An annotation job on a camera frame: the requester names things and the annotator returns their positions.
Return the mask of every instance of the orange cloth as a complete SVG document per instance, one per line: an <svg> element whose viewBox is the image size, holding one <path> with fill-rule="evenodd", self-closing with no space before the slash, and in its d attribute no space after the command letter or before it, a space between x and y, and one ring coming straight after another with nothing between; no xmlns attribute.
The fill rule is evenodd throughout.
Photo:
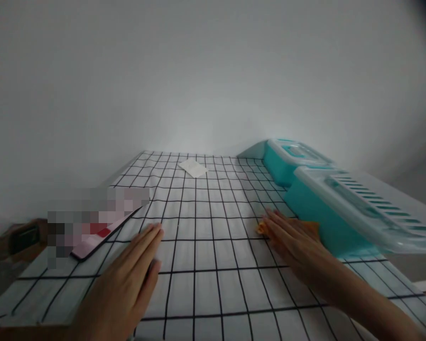
<svg viewBox="0 0 426 341"><path fill-rule="evenodd" d="M292 219L292 218L287 218L288 222L290 223L291 221L295 221L298 219ZM320 224L318 222L307 222L307 221L303 221L303 220L299 220L299 222L303 225L303 227L305 227L306 229L313 231L315 233L315 235L317 236L317 239L320 240L320 236L319 236L319 228L320 228ZM268 227L265 224L264 221L261 221L259 223L259 225L257 226L257 233L258 234L263 234L268 236Z"/></svg>

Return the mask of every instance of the teal plastic container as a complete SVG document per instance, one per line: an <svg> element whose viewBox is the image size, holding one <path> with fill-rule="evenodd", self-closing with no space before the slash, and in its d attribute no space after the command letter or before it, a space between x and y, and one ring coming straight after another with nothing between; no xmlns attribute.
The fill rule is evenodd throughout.
<svg viewBox="0 0 426 341"><path fill-rule="evenodd" d="M276 185L290 187L300 166L334 168L334 162L309 146L292 140L270 139L265 144L264 164Z"/></svg>
<svg viewBox="0 0 426 341"><path fill-rule="evenodd" d="M366 173L299 167L284 200L336 257L426 253L426 205Z"/></svg>

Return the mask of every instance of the grid tablecloth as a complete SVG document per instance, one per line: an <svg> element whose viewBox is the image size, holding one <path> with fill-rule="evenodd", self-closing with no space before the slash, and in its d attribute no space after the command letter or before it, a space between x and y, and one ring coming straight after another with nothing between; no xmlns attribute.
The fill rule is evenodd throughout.
<svg viewBox="0 0 426 341"><path fill-rule="evenodd" d="M209 170L194 179L187 158ZM295 216L260 159L143 152L112 187L150 204L88 260L47 269L43 252L0 297L0 326L67 324L95 279L149 223L165 235L159 280L134 336L166 340L375 340L301 283L257 235L264 207ZM383 256L341 259L426 331L426 297Z"/></svg>

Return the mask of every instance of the white paper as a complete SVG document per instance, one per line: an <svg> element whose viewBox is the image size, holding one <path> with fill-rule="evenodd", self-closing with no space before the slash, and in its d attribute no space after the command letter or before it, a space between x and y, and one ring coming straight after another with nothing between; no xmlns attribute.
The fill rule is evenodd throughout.
<svg viewBox="0 0 426 341"><path fill-rule="evenodd" d="M191 175L193 178L198 178L208 172L207 168L199 164L194 159L187 159L186 161L183 161L178 165L184 170L186 170L188 174Z"/></svg>

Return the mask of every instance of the clear plastic lid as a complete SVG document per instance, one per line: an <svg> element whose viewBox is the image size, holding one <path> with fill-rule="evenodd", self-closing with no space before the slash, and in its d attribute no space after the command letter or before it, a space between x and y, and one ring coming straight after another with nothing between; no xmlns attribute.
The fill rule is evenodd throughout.
<svg viewBox="0 0 426 341"><path fill-rule="evenodd" d="M297 166L328 167L333 161L311 147L297 141L270 139L268 145L286 162Z"/></svg>
<svg viewBox="0 0 426 341"><path fill-rule="evenodd" d="M383 251L426 253L426 205L363 172L299 167L295 175Z"/></svg>

